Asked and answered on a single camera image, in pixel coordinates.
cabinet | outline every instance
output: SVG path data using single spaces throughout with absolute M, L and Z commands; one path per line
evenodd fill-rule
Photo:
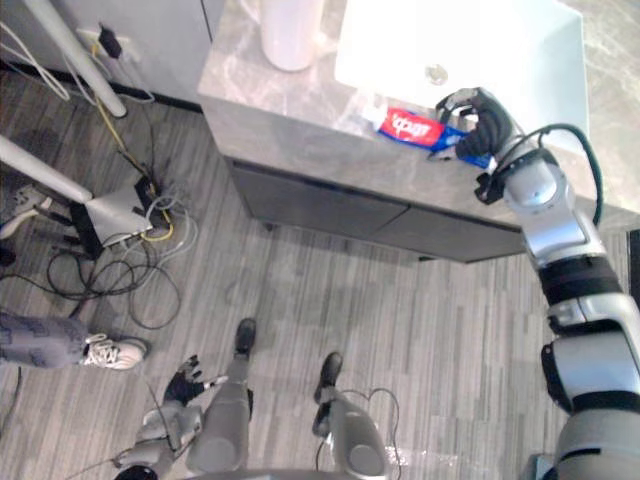
M 333 183 L 227 158 L 248 213 L 264 223 L 293 225 L 473 262 L 524 251 L 516 227 L 411 205 Z

wood-grain floor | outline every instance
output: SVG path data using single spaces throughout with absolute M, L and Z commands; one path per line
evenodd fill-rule
M 89 105 L 76 98 L 64 103 L 17 75 L 0 79 L 1 134 L 96 195 L 136 180 Z M 406 479 L 512 479 L 530 454 L 553 450 L 564 416 L 547 398 L 539 366 L 551 334 L 526 257 L 467 266 L 418 263 L 406 252 L 328 235 L 291 228 L 269 233 L 245 215 L 201 115 L 127 105 L 129 115 L 116 122 L 125 141 L 139 158 L 149 158 L 146 108 L 158 175 L 181 194 L 200 226 L 195 248 L 169 265 L 181 291 L 180 314 L 170 326 L 147 331 L 128 318 L 123 298 L 92 301 L 82 319 L 93 331 L 141 337 L 152 347 L 149 357 L 125 373 L 26 369 L 14 420 L 0 442 L 0 479 L 64 479 L 130 446 L 153 405 L 144 380 L 161 394 L 193 353 L 205 375 L 221 372 L 244 316 L 259 325 L 250 375 L 251 466 L 312 468 L 311 394 L 333 349 L 345 354 L 340 386 L 384 386 L 398 396 Z M 2 174 L 6 186 L 12 174 L 5 167 Z M 40 219 L 22 227 L 11 242 L 18 261 L 5 272 L 44 281 L 62 231 Z M 626 237 L 605 240 L 626 286 Z M 3 308 L 19 313 L 73 308 L 22 283 L 1 288 Z M 171 295 L 154 280 L 138 292 L 136 311 L 158 324 L 175 307 Z M 0 407 L 6 408 L 15 368 L 2 369 Z M 390 445 L 391 402 L 381 397 L 369 408 Z M 330 460 L 321 464 L 329 468 Z M 172 478 L 183 471 L 178 467 Z M 114 476 L 104 465 L 77 478 Z

marble countertop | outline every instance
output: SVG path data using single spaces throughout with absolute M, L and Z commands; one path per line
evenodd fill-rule
M 605 184 L 602 226 L 635 227 L 640 225 L 640 59 L 632 52 L 640 51 L 639 9 L 624 0 L 565 3 L 585 16 L 590 136 Z M 485 206 L 475 199 L 479 169 L 459 161 L 428 162 L 423 150 L 375 133 L 361 118 L 364 94 L 334 79 L 346 0 L 326 1 L 318 59 L 296 73 L 269 63 L 259 26 L 240 4 L 226 2 L 198 89 L 224 155 L 411 203 L 516 222 L 503 202 Z M 246 4 L 257 10 L 257 2 Z M 595 190 L 586 159 L 557 156 L 579 201 L 592 209 Z

white wall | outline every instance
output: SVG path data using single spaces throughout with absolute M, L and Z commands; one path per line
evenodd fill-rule
M 140 56 L 136 69 L 148 87 L 170 97 L 197 102 L 196 87 L 211 42 L 200 0 L 52 0 L 75 32 L 98 31 L 98 22 L 116 35 L 129 37 Z M 212 34 L 224 0 L 205 0 Z M 27 10 L 22 0 L 0 0 L 2 20 L 26 43 L 44 66 L 66 71 L 59 50 Z M 2 36 L 5 43 L 11 39 Z M 2 53 L 11 60 L 11 55 Z M 113 60 L 105 60 L 110 66 Z M 110 66 L 114 81 L 131 82 L 117 66 Z

power adapter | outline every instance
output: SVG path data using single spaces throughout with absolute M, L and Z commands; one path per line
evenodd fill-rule
M 100 35 L 98 36 L 98 42 L 104 48 L 104 51 L 107 52 L 111 58 L 115 58 L 116 60 L 120 58 L 122 55 L 122 46 L 118 39 L 116 38 L 116 34 L 108 27 L 105 27 L 102 23 L 100 25 Z

